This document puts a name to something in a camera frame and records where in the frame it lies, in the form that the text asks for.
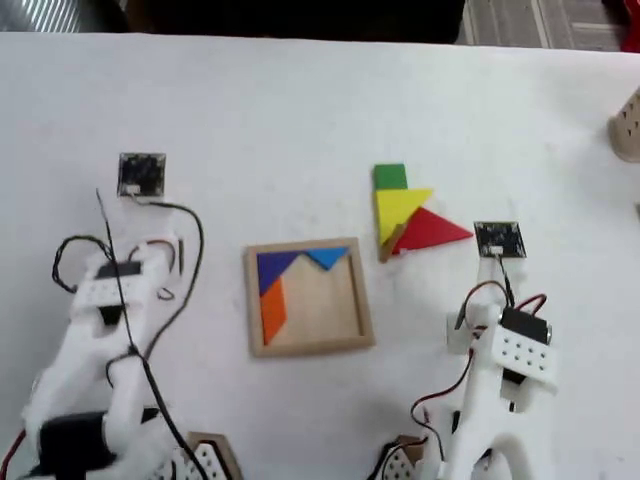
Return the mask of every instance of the red triangle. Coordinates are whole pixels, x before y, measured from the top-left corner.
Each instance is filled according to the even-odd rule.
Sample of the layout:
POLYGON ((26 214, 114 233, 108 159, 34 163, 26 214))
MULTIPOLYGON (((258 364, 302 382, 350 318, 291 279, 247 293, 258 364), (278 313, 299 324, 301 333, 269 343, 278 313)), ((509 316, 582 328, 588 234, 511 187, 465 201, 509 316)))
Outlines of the red triangle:
POLYGON ((404 235, 393 247, 393 254, 397 255, 400 250, 433 247, 469 237, 473 237, 471 232, 420 207, 409 219, 404 235))

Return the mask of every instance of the tangram puzzle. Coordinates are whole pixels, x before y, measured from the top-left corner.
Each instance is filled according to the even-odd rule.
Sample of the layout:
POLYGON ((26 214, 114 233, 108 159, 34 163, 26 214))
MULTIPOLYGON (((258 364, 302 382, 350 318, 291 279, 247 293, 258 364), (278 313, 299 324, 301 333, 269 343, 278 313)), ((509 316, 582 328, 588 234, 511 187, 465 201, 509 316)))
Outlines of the tangram puzzle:
POLYGON ((417 250, 473 236, 422 207, 430 188, 409 189, 403 164, 376 165, 375 185, 380 260, 402 250, 417 250))
POLYGON ((296 355, 374 343, 357 239, 247 251, 256 355, 296 355))

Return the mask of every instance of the blue triangle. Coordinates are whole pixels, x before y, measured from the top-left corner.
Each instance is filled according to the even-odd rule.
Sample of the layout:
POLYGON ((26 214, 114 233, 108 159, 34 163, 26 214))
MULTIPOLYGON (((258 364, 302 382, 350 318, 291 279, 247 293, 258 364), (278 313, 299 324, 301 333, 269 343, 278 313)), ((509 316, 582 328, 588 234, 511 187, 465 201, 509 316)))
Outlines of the blue triangle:
POLYGON ((305 253, 325 270, 331 270, 348 250, 348 247, 312 248, 311 250, 305 250, 305 253))
POLYGON ((273 285, 280 275, 289 268, 301 252, 272 252, 258 254, 258 283, 260 295, 264 294, 273 285))

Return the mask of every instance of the green square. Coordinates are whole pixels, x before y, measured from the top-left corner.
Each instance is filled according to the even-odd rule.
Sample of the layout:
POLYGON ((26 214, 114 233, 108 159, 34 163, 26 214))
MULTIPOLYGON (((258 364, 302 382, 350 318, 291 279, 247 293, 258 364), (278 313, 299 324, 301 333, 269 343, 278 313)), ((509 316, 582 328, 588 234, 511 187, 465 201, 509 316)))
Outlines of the green square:
POLYGON ((373 183, 376 190, 406 190, 404 163, 376 165, 373 167, 373 183))

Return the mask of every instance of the floor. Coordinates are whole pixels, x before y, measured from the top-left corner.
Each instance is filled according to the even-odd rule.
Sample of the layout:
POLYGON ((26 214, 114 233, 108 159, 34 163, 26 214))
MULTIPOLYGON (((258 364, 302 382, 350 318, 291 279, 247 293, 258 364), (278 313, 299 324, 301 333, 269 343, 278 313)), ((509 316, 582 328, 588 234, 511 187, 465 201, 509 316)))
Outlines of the floor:
POLYGON ((619 51, 625 23, 602 0, 468 0, 458 43, 619 51))

